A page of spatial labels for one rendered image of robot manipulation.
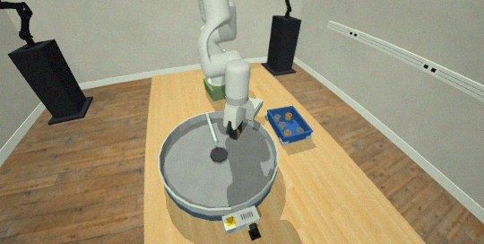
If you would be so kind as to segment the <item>blue crate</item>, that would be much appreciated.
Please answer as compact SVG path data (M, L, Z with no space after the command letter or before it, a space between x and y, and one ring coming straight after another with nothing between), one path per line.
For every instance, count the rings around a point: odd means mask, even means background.
M304 140L306 139L307 136L311 135L311 133L314 132L312 128L308 125L308 123L305 121L305 119L303 119L301 115L298 113L298 111L294 108L294 106L288 106L288 107L277 108L277 109L267 109L266 111L267 111L268 121L271 124L272 129L274 130L278 138L280 138L283 142L289 141L289 143L293 143L296 141ZM285 119L285 114L288 112L292 114L291 120ZM281 115L281 120L279 122L275 121L274 119L275 114ZM281 130L281 128L279 127L280 122L284 122L286 124L284 130ZM304 132L296 134L295 132L297 127L303 128ZM285 136L285 134L283 134L285 130L290 130L291 135Z

